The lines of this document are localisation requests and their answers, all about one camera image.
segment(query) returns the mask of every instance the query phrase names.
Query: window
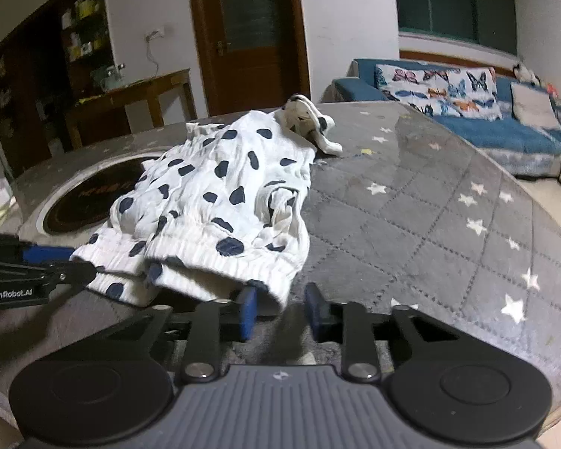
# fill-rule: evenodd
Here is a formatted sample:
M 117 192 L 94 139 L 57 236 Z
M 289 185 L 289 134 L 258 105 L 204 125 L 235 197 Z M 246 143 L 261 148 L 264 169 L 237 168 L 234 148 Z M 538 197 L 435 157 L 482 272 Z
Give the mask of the window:
M 396 0 L 399 29 L 517 53 L 515 0 Z

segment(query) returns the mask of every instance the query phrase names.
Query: wall outlet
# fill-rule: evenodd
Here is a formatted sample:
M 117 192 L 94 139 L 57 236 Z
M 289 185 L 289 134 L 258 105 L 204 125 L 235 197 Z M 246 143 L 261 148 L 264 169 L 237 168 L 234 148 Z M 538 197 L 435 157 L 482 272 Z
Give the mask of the wall outlet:
M 161 39 L 165 37 L 165 35 L 166 32 L 164 27 L 154 28 L 152 31 L 147 32 L 147 34 L 145 34 L 145 40 L 149 41 L 154 39 Z

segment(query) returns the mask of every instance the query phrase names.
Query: door frame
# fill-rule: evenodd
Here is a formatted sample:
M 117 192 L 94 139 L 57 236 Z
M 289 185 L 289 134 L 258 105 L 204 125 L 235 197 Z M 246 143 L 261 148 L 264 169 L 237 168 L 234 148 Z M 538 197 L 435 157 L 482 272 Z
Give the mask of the door frame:
M 216 86 L 214 74 L 214 48 L 208 45 L 208 27 L 206 25 L 206 11 L 203 0 L 191 1 L 191 15 L 193 28 L 196 33 L 197 55 L 199 57 L 202 80 L 206 94 L 206 106 L 210 116 L 221 114 L 219 89 Z M 295 46 L 297 48 L 297 67 L 299 75 L 299 91 L 301 94 L 310 96 L 310 74 L 307 64 L 306 33 L 303 25 L 303 10 L 301 0 L 291 0 L 293 13 L 293 28 L 295 31 Z

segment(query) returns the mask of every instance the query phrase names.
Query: beige pillow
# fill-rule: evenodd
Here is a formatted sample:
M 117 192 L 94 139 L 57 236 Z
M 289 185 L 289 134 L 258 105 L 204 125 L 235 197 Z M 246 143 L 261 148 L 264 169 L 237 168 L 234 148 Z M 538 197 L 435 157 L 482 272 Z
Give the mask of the beige pillow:
M 537 91 L 516 82 L 511 83 L 513 115 L 523 124 L 548 130 L 561 130 L 551 99 L 545 92 Z

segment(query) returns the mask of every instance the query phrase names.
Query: table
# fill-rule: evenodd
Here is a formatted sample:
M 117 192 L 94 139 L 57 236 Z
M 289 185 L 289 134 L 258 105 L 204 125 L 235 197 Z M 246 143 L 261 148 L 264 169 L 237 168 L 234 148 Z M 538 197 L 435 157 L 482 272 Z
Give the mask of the table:
M 327 298 L 361 302 L 374 312 L 388 312 L 394 302 L 416 305 L 531 362 L 553 386 L 551 420 L 560 417 L 561 228 L 491 159 L 402 104 L 319 109 L 337 123 L 329 139 L 344 152 L 319 157 L 311 167 L 302 210 L 307 262 L 283 316 L 256 326 L 253 340 L 229 349 L 226 362 L 295 362 L 309 351 L 318 363 L 336 364 L 339 347 L 313 343 L 298 305 L 305 284 L 314 281 Z M 241 115 L 200 123 L 226 124 Z M 27 202 L 24 220 L 36 220 L 30 201 L 39 204 L 75 171 L 133 143 L 136 151 L 174 146 L 183 128 L 173 124 L 97 143 L 30 169 L 13 184 Z M 42 308 L 0 312 L 0 412 L 7 419 L 6 394 L 20 369 L 134 311 L 87 290 L 64 294 Z M 525 320 L 516 323 L 502 312 L 507 296 L 521 305 L 506 312 Z M 381 366 L 392 369 L 384 351 Z
M 66 113 L 66 127 L 69 131 L 70 141 L 74 149 L 81 148 L 81 134 L 79 134 L 79 122 L 87 121 L 93 116 L 100 115 L 111 109 L 126 106 L 136 101 L 146 100 L 150 110 L 150 117 L 154 128 L 165 125 L 162 117 L 159 96 L 171 89 L 177 89 L 183 110 L 189 113 L 189 119 L 196 119 L 196 105 L 191 92 L 189 81 L 189 69 L 183 69 L 164 76 L 144 79 L 124 86 L 123 88 L 113 89 L 99 96 L 90 98 L 82 104 L 73 106 Z

